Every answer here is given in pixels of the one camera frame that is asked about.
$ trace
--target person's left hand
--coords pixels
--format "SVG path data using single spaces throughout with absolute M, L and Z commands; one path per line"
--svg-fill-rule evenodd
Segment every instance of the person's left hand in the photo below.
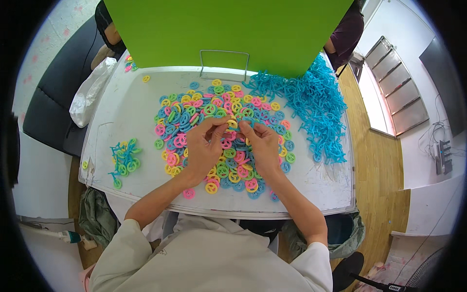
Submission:
M 220 139 L 228 128 L 229 119 L 231 116 L 208 118 L 186 134 L 188 166 L 183 172 L 189 172 L 193 186 L 199 185 L 219 160 L 222 154 Z

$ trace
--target hand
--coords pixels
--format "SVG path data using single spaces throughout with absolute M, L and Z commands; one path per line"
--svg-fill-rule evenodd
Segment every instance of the hand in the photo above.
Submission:
M 249 121 L 240 121 L 240 130 L 251 142 L 256 170 L 266 181 L 283 174 L 278 159 L 279 135 L 261 123 L 255 123 L 253 130 L 249 123 Z
M 186 134 L 188 166 L 183 172 L 190 174 L 193 186 L 199 185 L 219 160 L 222 154 L 220 139 L 228 128 L 229 119 L 230 116 L 208 118 Z

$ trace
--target dark red shirt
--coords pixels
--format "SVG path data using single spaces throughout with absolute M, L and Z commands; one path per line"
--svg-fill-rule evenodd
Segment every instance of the dark red shirt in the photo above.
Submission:
M 350 7 L 331 35 L 336 52 L 326 52 L 334 70 L 348 63 L 362 33 L 363 16 L 358 9 Z

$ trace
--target person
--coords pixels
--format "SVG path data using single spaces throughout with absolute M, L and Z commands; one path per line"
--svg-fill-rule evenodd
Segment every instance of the person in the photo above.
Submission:
M 106 57 L 115 57 L 118 60 L 127 49 L 103 0 L 101 0 L 96 6 L 94 19 L 96 20 L 97 30 L 99 30 L 99 33 L 104 40 L 104 45 L 100 47 L 96 56 L 92 60 L 91 70 L 94 70 L 94 68 L 96 68 L 97 65 L 99 65 Z
M 324 216 L 284 175 L 278 135 L 260 123 L 253 129 L 240 121 L 237 136 L 251 141 L 258 173 L 304 234 L 307 250 L 287 264 L 268 249 L 269 238 L 230 219 L 180 214 L 174 233 L 152 251 L 141 230 L 180 192 L 203 181 L 222 153 L 229 119 L 208 118 L 187 133 L 188 166 L 129 208 L 94 267 L 92 291 L 333 290 Z
M 334 70 L 347 64 L 363 34 L 363 14 L 358 0 L 354 0 L 339 22 L 324 50 Z

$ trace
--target television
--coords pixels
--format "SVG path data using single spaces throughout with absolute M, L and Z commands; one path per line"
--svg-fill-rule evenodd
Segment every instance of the television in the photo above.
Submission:
M 449 51 L 443 42 L 435 37 L 419 59 L 443 101 L 453 137 L 462 133 L 466 128 L 464 92 Z

